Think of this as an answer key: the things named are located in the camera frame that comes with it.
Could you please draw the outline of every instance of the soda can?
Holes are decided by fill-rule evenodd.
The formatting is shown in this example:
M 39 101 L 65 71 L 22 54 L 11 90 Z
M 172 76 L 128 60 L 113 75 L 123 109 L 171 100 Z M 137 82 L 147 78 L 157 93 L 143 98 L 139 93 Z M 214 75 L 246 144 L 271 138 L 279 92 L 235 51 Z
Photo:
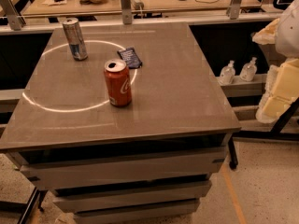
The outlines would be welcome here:
M 104 76 L 109 101 L 114 106 L 125 106 L 132 101 L 130 73 L 125 61 L 112 59 L 105 63 Z
M 82 61 L 87 58 L 83 35 L 78 19 L 69 18 L 63 22 L 64 33 L 75 60 Z

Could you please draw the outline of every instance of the can lid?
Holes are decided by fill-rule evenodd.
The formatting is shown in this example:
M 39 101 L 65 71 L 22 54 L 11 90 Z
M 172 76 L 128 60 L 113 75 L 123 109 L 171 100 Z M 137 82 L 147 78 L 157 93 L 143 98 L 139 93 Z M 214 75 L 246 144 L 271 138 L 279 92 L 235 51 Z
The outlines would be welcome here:
M 78 22 L 77 18 L 68 18 L 63 22 L 63 25 L 74 25 Z
M 105 63 L 105 69 L 109 72 L 120 72 L 126 65 L 126 62 L 121 59 L 112 59 Z

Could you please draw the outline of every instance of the concrete floor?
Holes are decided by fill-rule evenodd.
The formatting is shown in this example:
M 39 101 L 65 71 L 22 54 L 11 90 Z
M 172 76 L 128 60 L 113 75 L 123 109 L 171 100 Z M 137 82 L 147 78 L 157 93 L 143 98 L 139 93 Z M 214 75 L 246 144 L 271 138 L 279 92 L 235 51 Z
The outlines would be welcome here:
M 161 217 L 122 224 L 297 224 L 299 223 L 299 142 L 235 142 L 239 165 L 232 171 L 229 157 L 211 177 L 212 188 L 197 211 L 180 217 Z M 31 183 L 0 155 L 0 200 L 26 203 Z M 74 224 L 51 203 L 49 193 L 36 208 L 30 224 Z M 0 212 L 0 223 L 18 223 L 18 216 Z

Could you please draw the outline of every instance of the water bottle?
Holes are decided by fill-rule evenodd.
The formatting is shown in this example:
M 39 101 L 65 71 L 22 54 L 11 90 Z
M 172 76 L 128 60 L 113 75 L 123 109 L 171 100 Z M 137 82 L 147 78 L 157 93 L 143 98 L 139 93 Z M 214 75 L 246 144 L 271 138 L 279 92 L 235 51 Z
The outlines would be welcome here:
M 235 76 L 234 62 L 235 61 L 230 61 L 228 65 L 222 68 L 219 79 L 221 85 L 232 84 Z
M 256 57 L 252 57 L 250 63 L 244 64 L 242 71 L 240 73 L 240 78 L 244 81 L 252 81 L 254 75 L 256 74 L 257 67 L 255 65 Z

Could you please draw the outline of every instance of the metal post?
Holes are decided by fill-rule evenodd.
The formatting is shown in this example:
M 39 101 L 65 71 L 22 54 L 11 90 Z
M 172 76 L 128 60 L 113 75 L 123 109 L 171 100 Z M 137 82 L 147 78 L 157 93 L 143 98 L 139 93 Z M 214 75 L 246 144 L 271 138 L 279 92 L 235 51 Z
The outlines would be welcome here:
M 25 24 L 25 20 L 11 3 L 11 0 L 0 0 L 0 5 L 7 15 L 9 26 L 12 30 L 20 30 Z
M 132 24 L 131 0 L 121 0 L 121 13 L 123 24 Z
M 231 0 L 231 5 L 226 11 L 226 15 L 230 17 L 230 19 L 237 19 L 240 13 L 242 0 Z

